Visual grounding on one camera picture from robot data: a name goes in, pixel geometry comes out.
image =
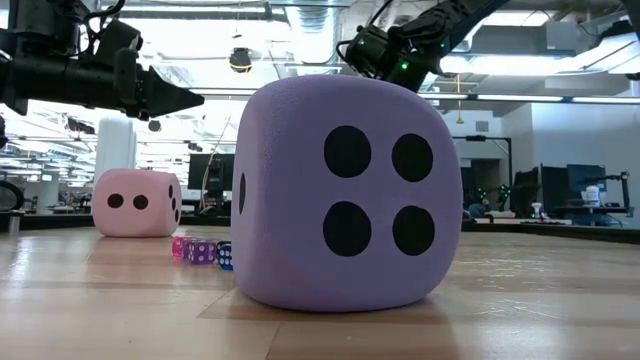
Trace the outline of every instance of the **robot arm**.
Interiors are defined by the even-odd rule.
[[[119,110],[148,120],[204,103],[204,98],[165,82],[136,60],[141,34],[107,17],[125,0],[95,11],[93,0],[11,0],[8,29],[0,29],[0,101],[26,115],[29,99]],[[99,18],[94,32],[89,20]],[[89,48],[80,51],[80,25]]]
[[[385,32],[371,23],[349,42],[345,62],[360,74],[417,92],[428,73],[445,75],[440,60],[484,18],[509,0],[445,0],[415,20]],[[621,0],[634,26],[640,2]]]

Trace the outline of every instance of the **wooden table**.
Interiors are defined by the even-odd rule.
[[[427,299],[350,315],[262,306],[170,247],[93,229],[1,237],[0,359],[640,359],[633,245],[464,233]]]

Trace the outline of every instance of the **white wall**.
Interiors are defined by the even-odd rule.
[[[610,175],[629,171],[632,205],[640,204],[640,120],[638,107],[528,104],[503,118],[504,136],[513,140],[513,170],[544,163],[604,165]],[[622,203],[619,182],[607,184],[607,201]],[[624,219],[640,227],[640,219]]]
[[[531,104],[526,104],[502,118],[502,133],[511,138],[512,176],[518,171],[529,171],[537,166],[533,154],[533,112]],[[500,160],[500,181],[509,182],[507,160]]]
[[[492,111],[462,111],[463,124],[457,124],[458,111],[450,111],[443,115],[451,136],[484,135],[488,137],[502,137],[502,119],[493,117]],[[479,133],[476,131],[476,121],[488,121],[489,131]],[[468,159],[502,159],[506,153],[493,142],[468,142],[456,140],[456,151],[461,162]],[[506,149],[507,144],[500,141],[499,144]]]
[[[489,132],[482,133],[485,136],[502,136],[502,122],[500,118],[493,116],[493,111],[467,111],[461,112],[462,120],[464,124],[457,124],[458,111],[449,111],[445,115],[442,115],[444,122],[447,124],[451,136],[468,136],[477,135],[476,121],[488,121]]]

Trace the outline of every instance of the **cable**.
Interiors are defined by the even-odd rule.
[[[103,11],[95,11],[92,13],[87,14],[87,16],[84,17],[84,22],[85,23],[89,23],[89,20],[91,19],[95,19],[95,18],[107,18],[109,16],[113,16],[117,13],[120,12],[120,10],[122,10],[122,8],[124,7],[124,4],[127,2],[127,0],[118,0],[118,2],[113,5],[113,6],[109,6],[109,8],[107,8],[106,10]]]
[[[589,36],[593,36],[593,37],[595,37],[595,38],[599,38],[599,37],[600,37],[600,35],[594,35],[594,34],[590,33],[590,32],[587,30],[587,28],[586,28],[586,27],[584,27],[584,25],[582,25],[582,23],[576,23],[576,24],[578,25],[578,27],[579,27],[579,28],[581,28],[581,29],[582,29],[582,31],[584,31],[584,32],[585,32],[585,34],[587,34],[587,35],[589,35]]]
[[[547,12],[547,10],[536,10],[536,11],[540,11],[542,13],[544,13],[545,15],[547,15],[547,17],[549,18],[549,20],[553,21],[553,16],[549,15],[549,13]]]
[[[373,25],[373,23],[378,20],[378,18],[380,17],[380,15],[382,14],[382,12],[389,7],[389,5],[391,5],[391,3],[393,2],[393,0],[387,0],[384,4],[382,4],[382,6],[380,7],[380,9],[378,9],[378,11],[375,13],[375,15],[373,15],[373,17],[371,18],[371,20],[369,21],[369,26]]]
[[[227,118],[227,123],[224,124],[224,128],[222,128],[222,134],[220,134],[220,138],[216,142],[216,145],[213,147],[213,151],[211,151],[211,157],[209,158],[209,162],[207,163],[207,168],[204,170],[204,176],[202,177],[202,191],[200,192],[200,208],[204,210],[204,190],[207,185],[207,181],[209,180],[209,167],[211,166],[211,162],[213,162],[213,157],[216,155],[216,151],[218,150],[218,145],[220,145],[220,141],[224,137],[224,132],[227,130],[227,126],[231,122],[231,115]]]
[[[613,217],[611,214],[607,214],[607,216],[609,217],[610,220],[613,220],[615,222],[618,223],[618,225],[620,225],[621,228],[624,228],[624,225],[622,224],[622,221],[616,219],[615,217]]]
[[[345,63],[347,62],[347,59],[345,59],[344,55],[342,54],[342,51],[340,51],[340,46],[347,45],[350,42],[351,41],[340,41],[336,44],[336,54],[338,54],[338,57],[340,58],[340,60],[344,61]]]

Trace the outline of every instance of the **foam die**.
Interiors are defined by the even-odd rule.
[[[165,237],[180,223],[182,192],[175,174],[112,169],[93,195],[93,221],[104,236]]]
[[[232,192],[236,284],[276,307],[419,301],[460,236],[449,129],[429,102],[383,81],[299,76],[260,88],[240,121]]]

